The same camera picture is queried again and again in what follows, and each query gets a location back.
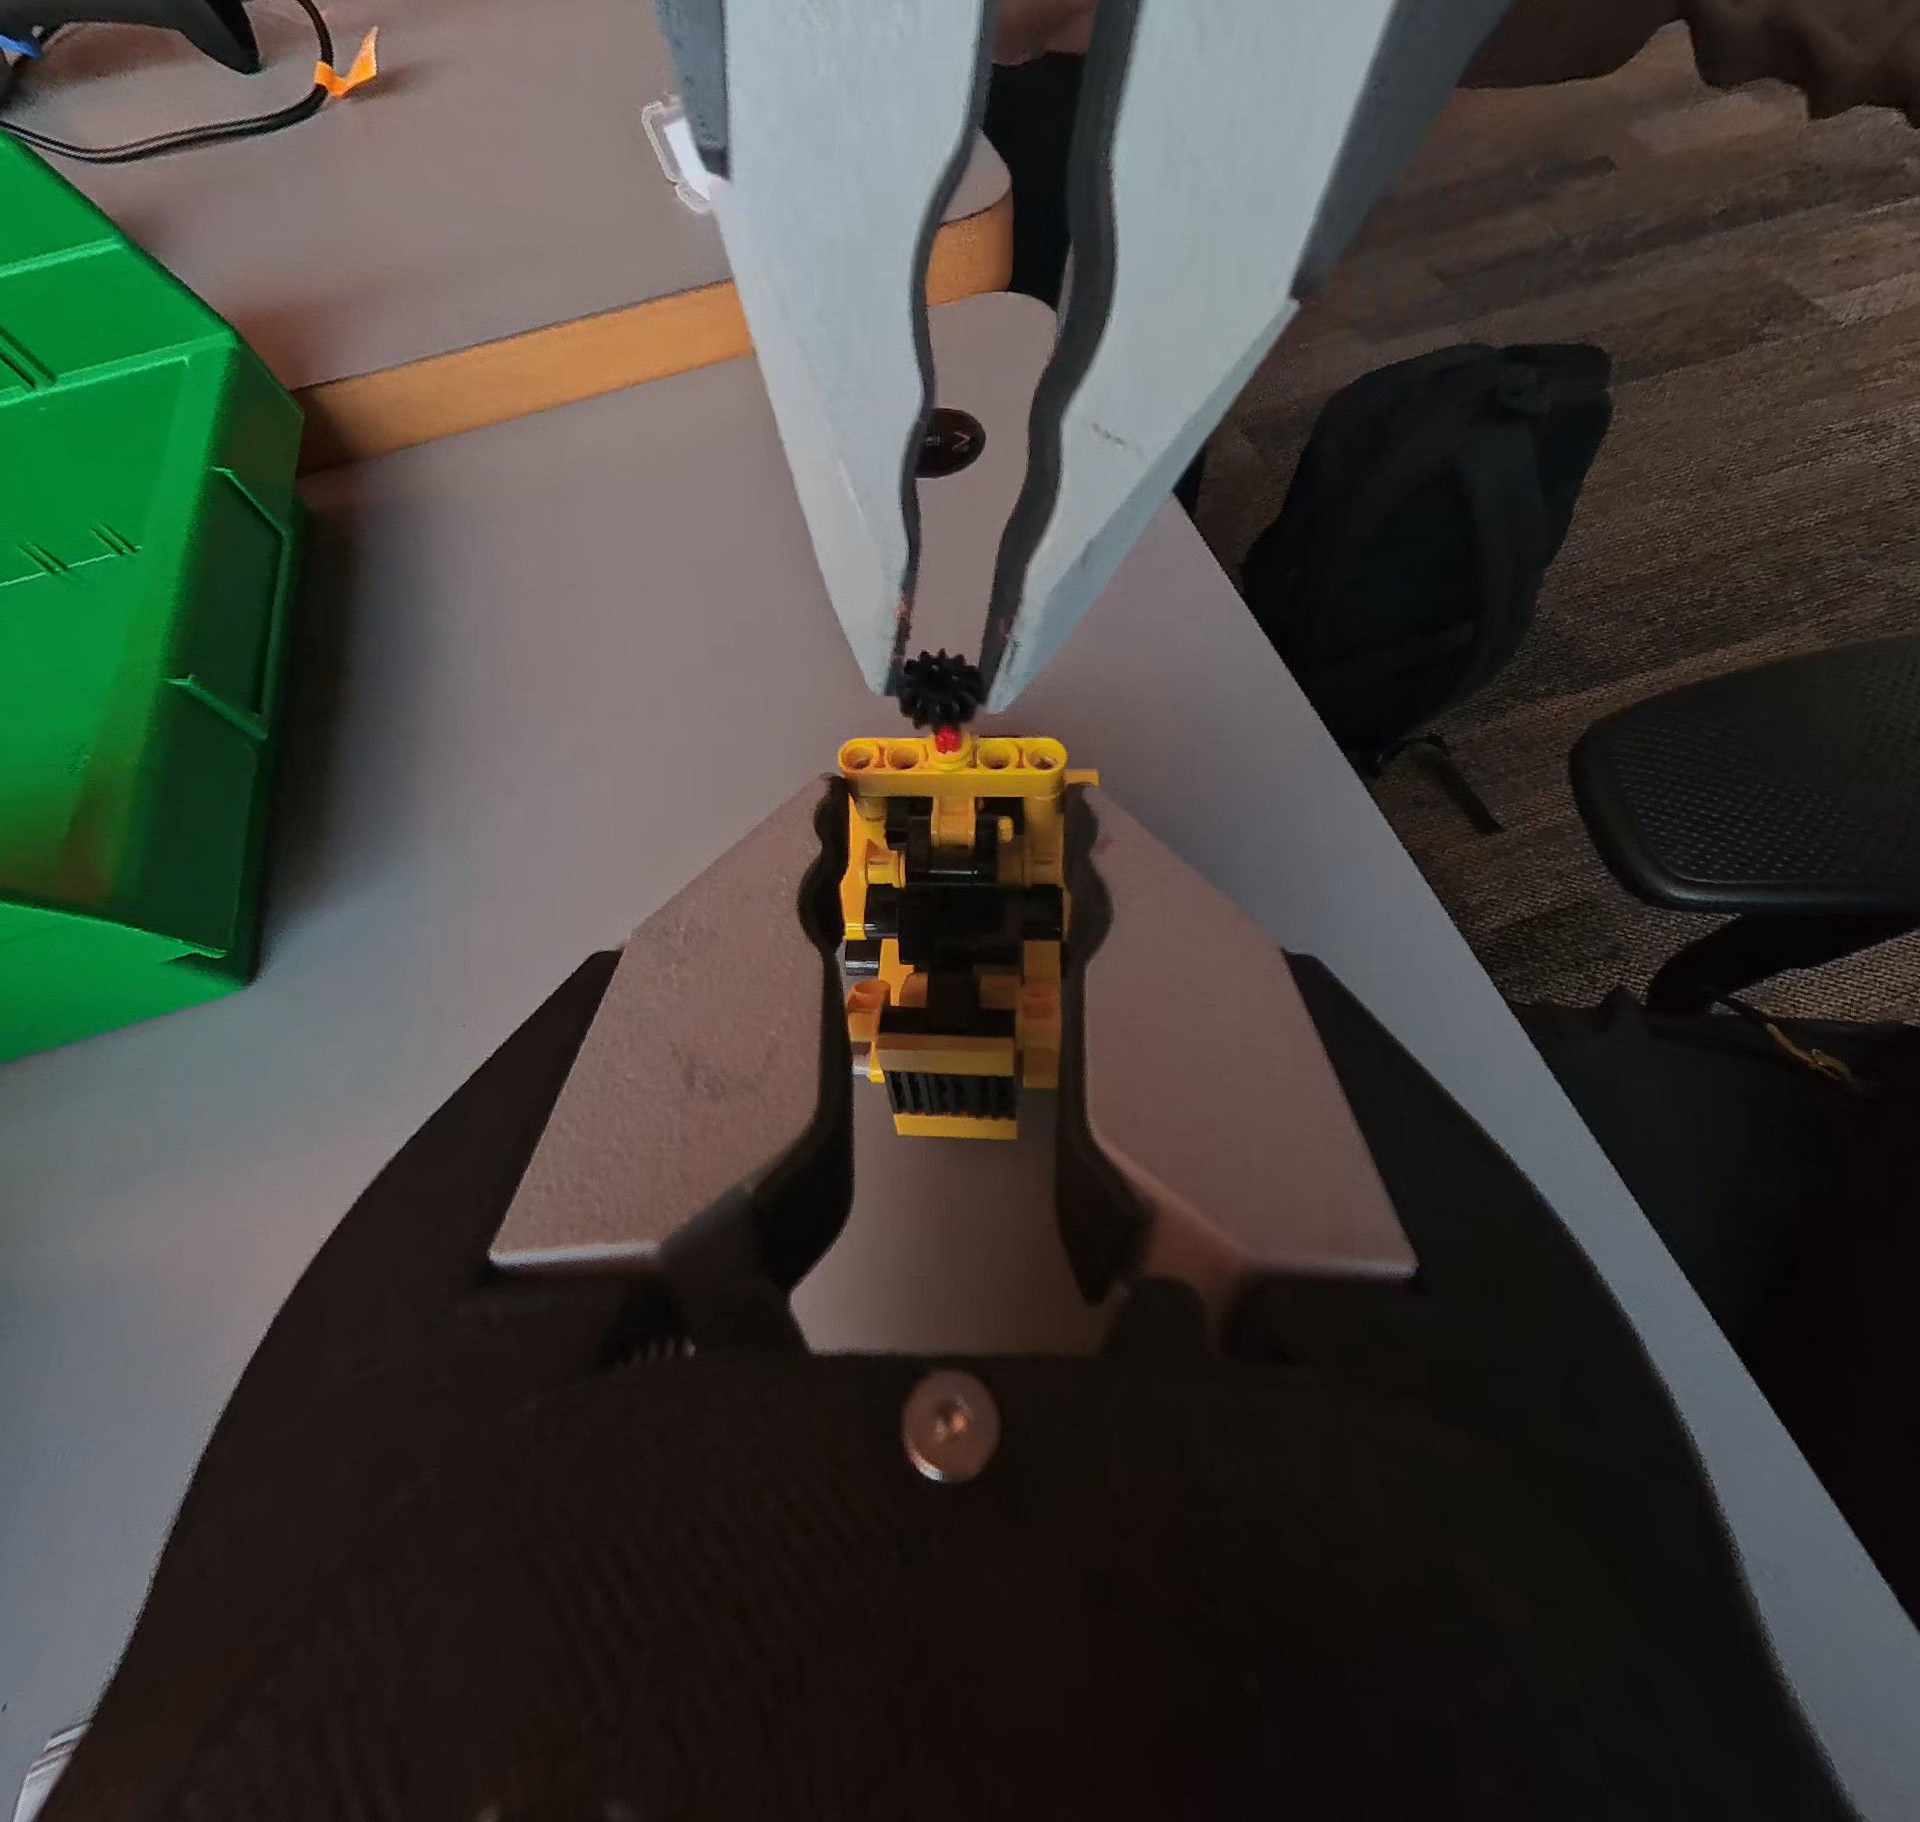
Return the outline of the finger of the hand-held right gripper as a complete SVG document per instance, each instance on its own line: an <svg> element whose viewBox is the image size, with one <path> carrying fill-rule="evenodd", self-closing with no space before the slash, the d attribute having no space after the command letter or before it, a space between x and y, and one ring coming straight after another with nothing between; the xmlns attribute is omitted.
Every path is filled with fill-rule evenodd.
<svg viewBox="0 0 1920 1822"><path fill-rule="evenodd" d="M989 709L1063 646L1512 1L1100 0Z"/></svg>
<svg viewBox="0 0 1920 1822"><path fill-rule="evenodd" d="M934 404L925 278L996 0L649 0L852 658L898 680Z"/></svg>

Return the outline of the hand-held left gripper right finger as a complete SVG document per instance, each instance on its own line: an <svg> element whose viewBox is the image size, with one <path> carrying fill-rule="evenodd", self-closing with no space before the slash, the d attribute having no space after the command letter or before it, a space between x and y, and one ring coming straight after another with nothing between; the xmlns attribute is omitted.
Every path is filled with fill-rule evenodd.
<svg viewBox="0 0 1920 1822"><path fill-rule="evenodd" d="M1053 1204L1085 1301L1175 1282L1399 1284L1416 1249L1284 957L1119 806L1068 803Z"/></svg>

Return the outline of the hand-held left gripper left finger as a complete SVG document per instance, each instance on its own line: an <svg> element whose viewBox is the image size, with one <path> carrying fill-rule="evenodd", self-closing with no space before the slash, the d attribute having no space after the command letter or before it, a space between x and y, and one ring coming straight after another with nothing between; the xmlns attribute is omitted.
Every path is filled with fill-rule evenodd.
<svg viewBox="0 0 1920 1822"><path fill-rule="evenodd" d="M852 1209L845 863L847 787L809 778L631 929L494 1266L647 1275L682 1334L799 1334Z"/></svg>

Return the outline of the yellow and black lego vehicle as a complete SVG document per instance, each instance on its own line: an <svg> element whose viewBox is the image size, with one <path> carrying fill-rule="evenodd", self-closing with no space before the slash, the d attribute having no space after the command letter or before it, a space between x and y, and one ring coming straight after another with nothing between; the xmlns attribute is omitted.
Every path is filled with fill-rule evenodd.
<svg viewBox="0 0 1920 1822"><path fill-rule="evenodd" d="M1012 1141L1058 1088L1070 792L1097 781L1038 733L863 733L835 754L852 1076L899 1137Z"/></svg>

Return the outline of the black lego gear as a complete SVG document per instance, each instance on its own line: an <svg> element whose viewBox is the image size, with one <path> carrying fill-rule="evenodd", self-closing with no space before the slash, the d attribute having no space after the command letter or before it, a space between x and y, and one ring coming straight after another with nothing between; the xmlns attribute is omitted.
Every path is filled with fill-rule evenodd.
<svg viewBox="0 0 1920 1822"><path fill-rule="evenodd" d="M985 701L988 685L965 656L922 649L899 664L894 691L914 728L938 736L968 728Z"/></svg>

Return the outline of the small clear plastic piece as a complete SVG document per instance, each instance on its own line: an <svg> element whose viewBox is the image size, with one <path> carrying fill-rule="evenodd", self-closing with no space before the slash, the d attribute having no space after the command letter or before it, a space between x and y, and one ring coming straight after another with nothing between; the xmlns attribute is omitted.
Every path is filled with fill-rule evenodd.
<svg viewBox="0 0 1920 1822"><path fill-rule="evenodd" d="M689 112L680 95L647 101L639 112L646 139L676 199L698 217L711 216L719 174L707 168Z"/></svg>

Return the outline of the black backpack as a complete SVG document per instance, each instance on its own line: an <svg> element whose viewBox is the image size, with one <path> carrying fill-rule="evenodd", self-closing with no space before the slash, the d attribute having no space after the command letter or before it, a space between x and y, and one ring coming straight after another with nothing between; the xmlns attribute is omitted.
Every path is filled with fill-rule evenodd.
<svg viewBox="0 0 1920 1822"><path fill-rule="evenodd" d="M1424 750L1499 833L1434 724L1514 659L1613 413L1591 344L1441 346L1362 373L1316 417L1239 585L1362 778Z"/></svg>

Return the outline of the black bag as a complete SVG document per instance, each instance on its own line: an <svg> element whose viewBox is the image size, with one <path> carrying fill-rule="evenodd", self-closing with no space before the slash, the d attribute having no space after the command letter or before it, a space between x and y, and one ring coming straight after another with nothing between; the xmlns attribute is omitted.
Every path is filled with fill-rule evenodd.
<svg viewBox="0 0 1920 1822"><path fill-rule="evenodd" d="M1908 1618L1918 1618L1918 1031L1515 1017Z"/></svg>

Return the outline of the black mesh office chair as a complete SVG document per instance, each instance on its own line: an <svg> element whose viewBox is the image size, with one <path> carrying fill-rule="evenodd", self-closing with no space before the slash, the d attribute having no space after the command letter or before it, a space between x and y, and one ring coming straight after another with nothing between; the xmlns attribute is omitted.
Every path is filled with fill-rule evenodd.
<svg viewBox="0 0 1920 1822"><path fill-rule="evenodd" d="M1643 1006L1702 1016L1918 927L1918 635L1687 681L1585 729L1572 798L1643 903L1719 916Z"/></svg>

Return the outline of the green plastic storage bin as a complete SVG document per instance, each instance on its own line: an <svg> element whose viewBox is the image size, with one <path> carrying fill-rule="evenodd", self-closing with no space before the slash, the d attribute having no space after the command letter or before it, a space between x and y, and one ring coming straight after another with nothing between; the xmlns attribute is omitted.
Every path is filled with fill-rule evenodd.
<svg viewBox="0 0 1920 1822"><path fill-rule="evenodd" d="M2 160L2 1057L257 963L301 413L25 146Z"/></svg>

